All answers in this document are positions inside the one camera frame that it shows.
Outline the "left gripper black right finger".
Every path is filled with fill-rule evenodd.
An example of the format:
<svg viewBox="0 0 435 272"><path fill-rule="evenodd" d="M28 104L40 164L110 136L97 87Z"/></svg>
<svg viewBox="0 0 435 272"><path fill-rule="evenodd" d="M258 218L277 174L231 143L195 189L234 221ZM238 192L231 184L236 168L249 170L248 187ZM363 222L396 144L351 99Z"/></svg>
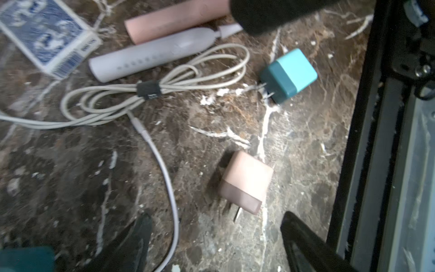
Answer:
<svg viewBox="0 0 435 272"><path fill-rule="evenodd" d="M356 270L294 213L285 212L280 230L292 272L354 272Z"/></svg>

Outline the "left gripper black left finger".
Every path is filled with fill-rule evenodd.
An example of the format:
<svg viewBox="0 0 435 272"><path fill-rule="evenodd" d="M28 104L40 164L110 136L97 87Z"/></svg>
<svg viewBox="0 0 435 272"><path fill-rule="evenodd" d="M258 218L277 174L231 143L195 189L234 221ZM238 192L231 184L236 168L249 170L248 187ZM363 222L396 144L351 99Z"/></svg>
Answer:
<svg viewBox="0 0 435 272"><path fill-rule="evenodd" d="M152 218L141 214L100 252L82 272L142 272L152 234Z"/></svg>

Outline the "pink wall charger cube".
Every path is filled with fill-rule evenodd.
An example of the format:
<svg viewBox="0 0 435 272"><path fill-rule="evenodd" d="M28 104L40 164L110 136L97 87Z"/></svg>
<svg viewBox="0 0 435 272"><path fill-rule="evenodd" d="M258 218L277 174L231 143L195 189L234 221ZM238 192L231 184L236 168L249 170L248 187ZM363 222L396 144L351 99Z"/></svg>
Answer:
<svg viewBox="0 0 435 272"><path fill-rule="evenodd" d="M225 169L218 187L219 196L236 205L237 221L244 210L258 215L266 203L268 187L274 170L244 151L236 151Z"/></svg>

